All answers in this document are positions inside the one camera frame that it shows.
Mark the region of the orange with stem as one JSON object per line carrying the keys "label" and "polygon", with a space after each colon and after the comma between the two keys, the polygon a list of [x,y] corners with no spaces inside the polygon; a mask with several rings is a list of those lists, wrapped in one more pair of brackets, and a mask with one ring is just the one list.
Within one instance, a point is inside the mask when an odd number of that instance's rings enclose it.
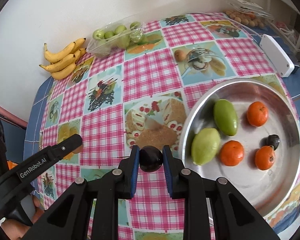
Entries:
{"label": "orange with stem", "polygon": [[225,166],[236,166],[243,160],[243,158],[243,145],[235,140],[226,142],[219,152],[219,159]]}

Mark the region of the large green mango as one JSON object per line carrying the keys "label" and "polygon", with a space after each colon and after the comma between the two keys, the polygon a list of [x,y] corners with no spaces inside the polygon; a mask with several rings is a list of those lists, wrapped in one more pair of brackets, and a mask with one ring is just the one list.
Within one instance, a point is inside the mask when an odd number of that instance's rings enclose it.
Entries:
{"label": "large green mango", "polygon": [[210,162],[218,152],[221,137],[215,128],[204,128],[195,135],[191,145],[191,157],[195,165]]}

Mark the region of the dark plum front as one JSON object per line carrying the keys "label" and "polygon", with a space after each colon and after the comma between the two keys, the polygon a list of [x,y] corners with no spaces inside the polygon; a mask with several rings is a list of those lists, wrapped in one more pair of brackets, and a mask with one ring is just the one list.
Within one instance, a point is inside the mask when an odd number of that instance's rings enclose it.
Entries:
{"label": "dark plum front", "polygon": [[139,165],[144,172],[157,171],[163,164],[162,152],[154,146],[144,146],[139,153]]}

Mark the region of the dark plum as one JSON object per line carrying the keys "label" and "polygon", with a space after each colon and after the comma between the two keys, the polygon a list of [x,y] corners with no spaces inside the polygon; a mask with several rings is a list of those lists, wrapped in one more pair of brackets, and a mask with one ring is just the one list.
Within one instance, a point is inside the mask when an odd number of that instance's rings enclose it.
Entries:
{"label": "dark plum", "polygon": [[266,139],[266,146],[271,146],[276,150],[280,144],[280,137],[277,134],[271,134]]}
{"label": "dark plum", "polygon": [[144,146],[139,153],[139,165],[144,172],[157,171],[163,164],[162,152],[154,146]]}

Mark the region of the bag of green fruits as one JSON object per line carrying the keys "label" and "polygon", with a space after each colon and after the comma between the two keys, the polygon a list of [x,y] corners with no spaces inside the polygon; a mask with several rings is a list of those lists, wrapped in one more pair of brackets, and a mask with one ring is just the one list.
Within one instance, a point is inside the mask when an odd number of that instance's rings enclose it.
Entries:
{"label": "bag of green fruits", "polygon": [[119,21],[95,29],[87,45],[87,53],[103,58],[117,50],[126,50],[130,45],[142,40],[144,27],[145,25],[139,21],[130,24]]}

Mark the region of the bag of small brown fruits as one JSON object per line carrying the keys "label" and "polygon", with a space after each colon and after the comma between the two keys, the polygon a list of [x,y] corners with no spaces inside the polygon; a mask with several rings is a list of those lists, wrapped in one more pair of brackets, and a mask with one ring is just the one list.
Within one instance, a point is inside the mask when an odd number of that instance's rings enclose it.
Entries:
{"label": "bag of small brown fruits", "polygon": [[263,29],[267,22],[274,20],[270,13],[251,0],[225,0],[225,2],[229,5],[225,14],[242,25]]}

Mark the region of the silver metal bowl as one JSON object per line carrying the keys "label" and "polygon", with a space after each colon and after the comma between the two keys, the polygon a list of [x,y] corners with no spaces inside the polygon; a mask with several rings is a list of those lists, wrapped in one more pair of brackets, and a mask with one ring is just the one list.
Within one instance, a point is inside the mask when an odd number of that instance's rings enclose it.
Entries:
{"label": "silver metal bowl", "polygon": [[[230,101],[238,117],[237,133],[234,136],[221,133],[220,144],[230,140],[240,142],[244,158],[233,167],[223,165],[218,157],[207,164],[196,165],[191,158],[192,141],[200,130],[216,126],[213,107],[219,99]],[[268,120],[261,127],[251,126],[246,118],[248,107],[255,101],[264,103],[269,111]],[[270,169],[261,171],[255,166],[254,155],[272,134],[280,139],[275,162]],[[289,197],[297,181],[300,125],[289,101],[274,88],[253,79],[227,80],[209,89],[192,107],[182,130],[179,158],[186,168],[204,178],[227,178],[263,217],[268,217]]]}

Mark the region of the pink checkered tablecloth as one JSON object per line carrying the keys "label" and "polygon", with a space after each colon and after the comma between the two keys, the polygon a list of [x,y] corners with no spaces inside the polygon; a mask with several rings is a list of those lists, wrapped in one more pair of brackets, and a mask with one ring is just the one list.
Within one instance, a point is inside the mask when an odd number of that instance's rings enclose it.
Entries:
{"label": "pink checkered tablecloth", "polygon": [[[62,80],[46,80],[38,90],[32,115],[37,122],[33,153],[78,133],[83,137],[83,152],[70,153],[37,179],[42,206],[48,209],[82,175],[86,180],[101,178],[129,155],[130,148],[154,142],[168,144],[174,156],[179,153],[183,125],[197,101],[209,89],[236,77],[261,81],[275,89],[296,109],[283,80],[266,54],[238,23],[226,20],[223,13],[187,14],[144,25],[145,38],[125,51],[115,49],[104,58],[85,53],[75,74]],[[174,52],[187,54],[192,49],[207,50],[202,70],[176,61]],[[143,116],[162,126],[151,132]],[[286,182],[288,171],[260,171],[248,168],[248,150],[257,143],[241,139],[241,132],[229,140],[239,141],[245,157],[234,167],[220,164],[217,158],[202,166],[205,178],[225,176],[252,204],[266,204],[279,194],[279,182]],[[139,171],[136,197],[119,200],[120,239],[181,239],[181,200],[171,200],[160,168],[154,174]],[[285,201],[265,218],[282,232],[300,216],[300,169],[293,189]]]}

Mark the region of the yellow banana bunch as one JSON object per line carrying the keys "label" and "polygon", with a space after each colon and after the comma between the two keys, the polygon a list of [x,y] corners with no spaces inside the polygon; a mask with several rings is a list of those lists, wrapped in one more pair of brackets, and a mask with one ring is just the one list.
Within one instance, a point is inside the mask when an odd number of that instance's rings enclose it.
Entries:
{"label": "yellow banana bunch", "polygon": [[86,49],[83,47],[85,42],[85,37],[79,38],[57,53],[49,51],[47,43],[44,43],[44,58],[49,64],[40,64],[39,67],[48,72],[55,80],[68,77],[76,69],[79,59],[86,53]]}

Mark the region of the white power adapter box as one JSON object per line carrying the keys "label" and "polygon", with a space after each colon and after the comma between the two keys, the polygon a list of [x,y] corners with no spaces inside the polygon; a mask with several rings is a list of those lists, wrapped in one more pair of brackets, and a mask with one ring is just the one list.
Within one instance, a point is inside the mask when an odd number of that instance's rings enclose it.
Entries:
{"label": "white power adapter box", "polygon": [[260,47],[281,77],[289,77],[292,74],[295,68],[293,61],[272,36],[263,34]]}

